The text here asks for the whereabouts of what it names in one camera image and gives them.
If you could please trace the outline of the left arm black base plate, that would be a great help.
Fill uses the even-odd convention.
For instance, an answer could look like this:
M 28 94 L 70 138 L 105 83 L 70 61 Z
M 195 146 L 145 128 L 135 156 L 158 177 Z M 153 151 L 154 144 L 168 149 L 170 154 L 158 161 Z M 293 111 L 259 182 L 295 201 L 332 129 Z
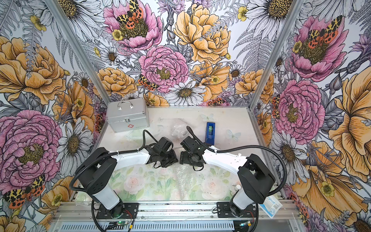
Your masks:
M 106 209 L 103 205 L 99 206 L 97 219 L 136 219 L 139 211 L 139 203 L 122 203 L 120 202 L 111 210 Z

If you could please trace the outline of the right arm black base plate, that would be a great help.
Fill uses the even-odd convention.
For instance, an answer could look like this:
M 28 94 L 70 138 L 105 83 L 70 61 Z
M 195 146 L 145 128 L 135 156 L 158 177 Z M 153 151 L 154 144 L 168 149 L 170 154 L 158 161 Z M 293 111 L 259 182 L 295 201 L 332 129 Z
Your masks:
M 248 205 L 246 209 L 240 209 L 230 202 L 217 202 L 216 210 L 219 218 L 255 218 L 257 216 L 257 208 L 254 204 Z

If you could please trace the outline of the blue tape dispenser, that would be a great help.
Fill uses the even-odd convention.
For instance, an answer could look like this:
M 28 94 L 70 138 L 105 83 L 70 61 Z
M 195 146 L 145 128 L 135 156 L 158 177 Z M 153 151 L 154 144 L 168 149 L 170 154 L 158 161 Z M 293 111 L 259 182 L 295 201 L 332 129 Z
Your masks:
M 206 124 L 205 143 L 212 145 L 212 146 L 215 143 L 215 123 L 214 122 L 207 122 Z

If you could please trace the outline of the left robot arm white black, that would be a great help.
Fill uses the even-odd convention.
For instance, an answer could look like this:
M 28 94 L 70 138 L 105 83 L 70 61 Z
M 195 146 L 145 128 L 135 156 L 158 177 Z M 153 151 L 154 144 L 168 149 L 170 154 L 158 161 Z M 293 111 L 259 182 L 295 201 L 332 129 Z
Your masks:
M 97 148 L 77 168 L 69 188 L 88 194 L 92 200 L 104 207 L 110 217 L 121 217 L 125 207 L 109 185 L 109 180 L 116 169 L 145 164 L 159 164 L 161 168 L 167 168 L 178 162 L 171 140 L 162 137 L 147 145 L 146 135 L 154 138 L 149 131 L 144 130 L 143 143 L 137 149 L 108 151 L 103 147 Z

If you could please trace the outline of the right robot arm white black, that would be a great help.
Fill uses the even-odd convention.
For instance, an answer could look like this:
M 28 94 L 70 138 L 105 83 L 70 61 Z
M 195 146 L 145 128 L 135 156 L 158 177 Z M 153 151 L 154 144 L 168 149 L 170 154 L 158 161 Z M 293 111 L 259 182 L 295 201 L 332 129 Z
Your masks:
M 267 197 L 279 192 L 288 178 L 288 169 L 283 158 L 270 148 L 260 145 L 246 145 L 226 150 L 217 149 L 202 142 L 193 132 L 190 126 L 186 126 L 190 136 L 185 138 L 180 145 L 184 149 L 181 152 L 180 164 L 188 164 L 194 171 L 201 171 L 205 165 L 214 165 L 223 168 L 238 176 L 241 183 L 239 189 L 229 202 L 228 213 L 240 218 L 245 210 L 252 204 L 261 205 Z M 260 149 L 271 153 L 280 162 L 283 168 L 282 181 L 275 189 L 271 189 L 276 179 L 270 169 L 256 155 L 248 157 L 234 155 L 232 152 L 246 149 Z

